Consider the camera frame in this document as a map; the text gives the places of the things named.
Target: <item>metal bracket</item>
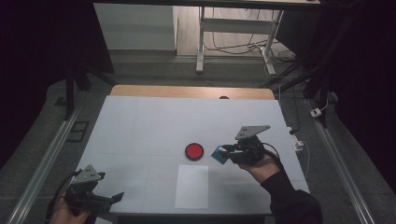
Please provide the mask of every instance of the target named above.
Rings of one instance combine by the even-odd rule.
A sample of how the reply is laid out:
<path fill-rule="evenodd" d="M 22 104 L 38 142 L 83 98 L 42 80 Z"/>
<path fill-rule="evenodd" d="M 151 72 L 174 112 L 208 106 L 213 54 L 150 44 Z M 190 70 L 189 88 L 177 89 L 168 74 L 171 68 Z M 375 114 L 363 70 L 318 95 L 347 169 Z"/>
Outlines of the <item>metal bracket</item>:
<path fill-rule="evenodd" d="M 239 133 L 236 135 L 235 140 L 245 139 L 252 137 L 258 133 L 262 133 L 265 130 L 270 129 L 270 125 L 261 125 L 261 126 L 242 126 Z"/>
<path fill-rule="evenodd" d="M 81 184 L 92 181 L 99 181 L 102 177 L 95 171 L 92 165 L 88 165 L 76 178 L 73 184 Z"/>

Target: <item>wooden edge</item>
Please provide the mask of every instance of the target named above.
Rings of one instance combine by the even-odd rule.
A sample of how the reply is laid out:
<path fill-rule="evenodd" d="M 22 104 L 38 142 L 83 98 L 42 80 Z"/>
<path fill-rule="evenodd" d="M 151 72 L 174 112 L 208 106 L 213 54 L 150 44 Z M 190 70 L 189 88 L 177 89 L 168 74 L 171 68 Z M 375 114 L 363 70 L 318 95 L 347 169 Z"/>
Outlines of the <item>wooden edge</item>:
<path fill-rule="evenodd" d="M 275 100 L 271 90 L 251 88 L 117 85 L 113 87 L 110 95 L 205 99 L 227 96 L 235 100 Z"/>

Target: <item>black sleeve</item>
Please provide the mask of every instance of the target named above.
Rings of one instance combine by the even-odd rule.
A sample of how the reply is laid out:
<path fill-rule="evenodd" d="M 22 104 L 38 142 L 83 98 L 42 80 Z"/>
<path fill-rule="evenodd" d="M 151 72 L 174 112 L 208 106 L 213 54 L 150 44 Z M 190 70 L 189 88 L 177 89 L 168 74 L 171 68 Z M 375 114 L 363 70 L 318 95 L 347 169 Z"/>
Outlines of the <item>black sleeve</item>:
<path fill-rule="evenodd" d="M 295 190 L 283 167 L 261 186 L 271 195 L 271 211 L 276 224 L 320 224 L 323 222 L 318 200 L 311 194 Z"/>

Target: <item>red circular object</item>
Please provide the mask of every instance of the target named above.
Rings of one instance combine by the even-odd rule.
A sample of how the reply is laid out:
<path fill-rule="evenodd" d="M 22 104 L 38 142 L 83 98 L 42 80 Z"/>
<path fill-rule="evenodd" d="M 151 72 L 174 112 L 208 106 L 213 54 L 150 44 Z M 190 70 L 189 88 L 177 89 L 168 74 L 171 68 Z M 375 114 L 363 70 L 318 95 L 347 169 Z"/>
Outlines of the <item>red circular object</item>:
<path fill-rule="evenodd" d="M 198 161 L 204 156 L 204 148 L 198 143 L 191 143 L 186 147 L 186 156 L 191 161 Z"/>

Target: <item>hand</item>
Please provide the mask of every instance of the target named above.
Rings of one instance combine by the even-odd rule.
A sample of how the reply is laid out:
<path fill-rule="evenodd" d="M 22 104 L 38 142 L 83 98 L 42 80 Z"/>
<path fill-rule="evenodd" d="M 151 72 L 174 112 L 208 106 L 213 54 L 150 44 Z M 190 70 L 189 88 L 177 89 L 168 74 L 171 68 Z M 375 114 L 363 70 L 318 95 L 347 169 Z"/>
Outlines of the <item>hand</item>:
<path fill-rule="evenodd" d="M 239 168 L 248 171 L 260 184 L 271 175 L 279 172 L 276 161 L 268 155 L 264 155 L 261 161 L 254 165 L 238 164 Z"/>
<path fill-rule="evenodd" d="M 78 217 L 75 217 L 69 205 L 61 198 L 55 206 L 55 212 L 52 214 L 49 224 L 84 224 L 91 212 L 83 211 Z"/>

